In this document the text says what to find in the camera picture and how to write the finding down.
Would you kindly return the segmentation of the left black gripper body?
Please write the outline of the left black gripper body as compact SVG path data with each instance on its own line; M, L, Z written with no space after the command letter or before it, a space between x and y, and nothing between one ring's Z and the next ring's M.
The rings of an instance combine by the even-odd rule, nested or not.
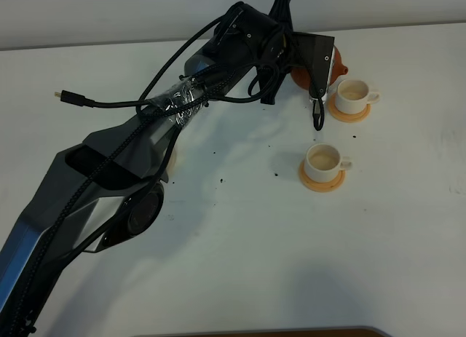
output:
M269 29L261 34L258 51L259 66L256 76L249 85L249 95L259 85L259 90L270 90L261 99L262 104L274 105L275 96L290 72L291 41L293 22L290 9L291 0L275 0L269 14L263 18Z

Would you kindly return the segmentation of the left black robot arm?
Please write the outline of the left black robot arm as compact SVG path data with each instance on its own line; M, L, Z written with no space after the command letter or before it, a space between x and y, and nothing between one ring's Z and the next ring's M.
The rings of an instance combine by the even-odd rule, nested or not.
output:
M160 95L102 103L62 91L60 101L86 108L134 108L124 124L89 134L59 152L1 249L1 334L28 336L62 271L81 253L138 236L153 224L175 143L199 110L251 69L244 103L270 104L291 56L291 0L268 13L238 2L209 24L213 37L185 63L178 82Z

